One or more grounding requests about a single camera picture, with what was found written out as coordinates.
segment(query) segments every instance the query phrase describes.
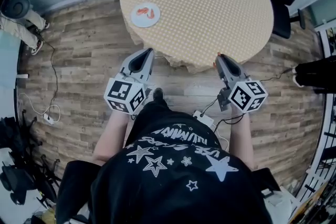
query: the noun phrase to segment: wooden floor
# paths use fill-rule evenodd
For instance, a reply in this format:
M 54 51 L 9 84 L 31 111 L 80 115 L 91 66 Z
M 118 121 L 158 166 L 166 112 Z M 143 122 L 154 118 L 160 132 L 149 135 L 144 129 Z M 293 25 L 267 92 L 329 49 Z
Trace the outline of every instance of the wooden floor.
M 119 0 L 88 0 L 50 14 L 48 19 L 51 26 L 43 36 L 56 48 L 53 62 L 58 93 L 53 104 L 60 106 L 61 118 L 51 126 L 38 116 L 34 133 L 43 141 L 40 153 L 49 161 L 60 159 L 57 174 L 62 175 L 68 161 L 90 157 L 111 113 L 103 99 L 107 81 L 125 57 L 141 47 L 133 44 L 125 28 Z M 36 56 L 24 53 L 20 70 L 28 72 L 30 78 L 21 80 L 18 92 L 25 92 L 35 109 L 44 111 L 56 89 L 50 65 L 52 49 L 45 44 Z M 252 78 L 261 80 L 320 57 L 317 36 L 307 20 L 306 30 L 292 24 L 288 40 L 271 36 L 244 67 Z M 204 109 L 223 87 L 214 69 L 189 74 L 185 67 L 170 67 L 162 58 L 155 61 L 150 84 L 164 89 L 172 110 L 187 113 Z M 269 97 L 250 116 L 255 168 L 269 167 L 278 183 L 286 186 L 294 179 L 300 181 L 311 162 L 320 132 L 323 98 L 310 88 L 297 88 L 290 73 L 264 85 Z M 35 116 L 27 98 L 21 95 L 20 99 L 28 117 Z M 56 119 L 57 110 L 51 111 Z M 229 118 L 220 112 L 218 103 L 207 114 L 215 122 Z M 230 126 L 221 124 L 219 133 L 229 138 Z

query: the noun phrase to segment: white plate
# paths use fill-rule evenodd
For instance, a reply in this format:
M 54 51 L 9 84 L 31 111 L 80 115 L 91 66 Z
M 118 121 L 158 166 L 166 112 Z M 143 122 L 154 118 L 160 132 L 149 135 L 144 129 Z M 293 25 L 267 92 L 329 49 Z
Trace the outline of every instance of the white plate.
M 146 28 L 155 25 L 161 16 L 159 7 L 154 3 L 141 3 L 131 13 L 131 21 L 135 26 Z

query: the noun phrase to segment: white cube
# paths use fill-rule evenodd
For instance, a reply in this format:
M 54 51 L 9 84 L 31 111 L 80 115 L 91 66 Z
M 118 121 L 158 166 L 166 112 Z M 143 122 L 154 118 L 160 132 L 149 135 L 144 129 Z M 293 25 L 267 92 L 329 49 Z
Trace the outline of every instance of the white cube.
M 267 96 L 260 81 L 240 81 L 232 89 L 229 100 L 241 112 L 247 113 L 258 110 Z
M 111 109 L 133 115 L 145 99 L 144 84 L 111 78 L 104 99 Z

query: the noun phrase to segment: black t-shirt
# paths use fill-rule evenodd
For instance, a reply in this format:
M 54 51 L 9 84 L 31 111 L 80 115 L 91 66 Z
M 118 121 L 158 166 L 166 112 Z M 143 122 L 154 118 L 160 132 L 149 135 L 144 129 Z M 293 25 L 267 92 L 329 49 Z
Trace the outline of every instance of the black t-shirt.
M 182 116 L 149 125 L 102 167 L 70 162 L 57 223 L 87 201 L 90 223 L 271 223 L 250 169 L 208 127 Z

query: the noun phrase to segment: person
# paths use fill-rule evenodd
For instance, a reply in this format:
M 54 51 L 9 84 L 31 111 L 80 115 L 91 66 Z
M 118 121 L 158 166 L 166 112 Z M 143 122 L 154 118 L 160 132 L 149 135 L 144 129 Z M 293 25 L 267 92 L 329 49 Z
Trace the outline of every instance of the person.
M 36 55 L 43 46 L 43 41 L 39 40 L 34 34 L 28 31 L 28 29 L 20 24 L 17 20 L 7 18 L 3 14 L 0 14 L 0 29 L 10 33 L 11 35 L 21 39 L 28 47 L 32 48 L 32 55 Z M 41 16 L 39 16 L 32 9 L 23 17 L 34 24 L 39 31 L 49 28 L 50 23 L 46 22 Z
M 233 115 L 239 114 L 233 107 Z M 249 115 L 232 125 L 229 152 L 191 115 L 169 109 L 162 89 L 129 121 L 112 111 L 92 162 L 72 161 L 56 221 L 89 223 L 272 223 L 254 168 Z
M 313 86 L 323 88 L 325 91 L 336 93 L 336 85 L 332 80 L 336 69 L 336 55 L 327 58 L 301 63 L 292 69 L 293 82 L 298 87 Z

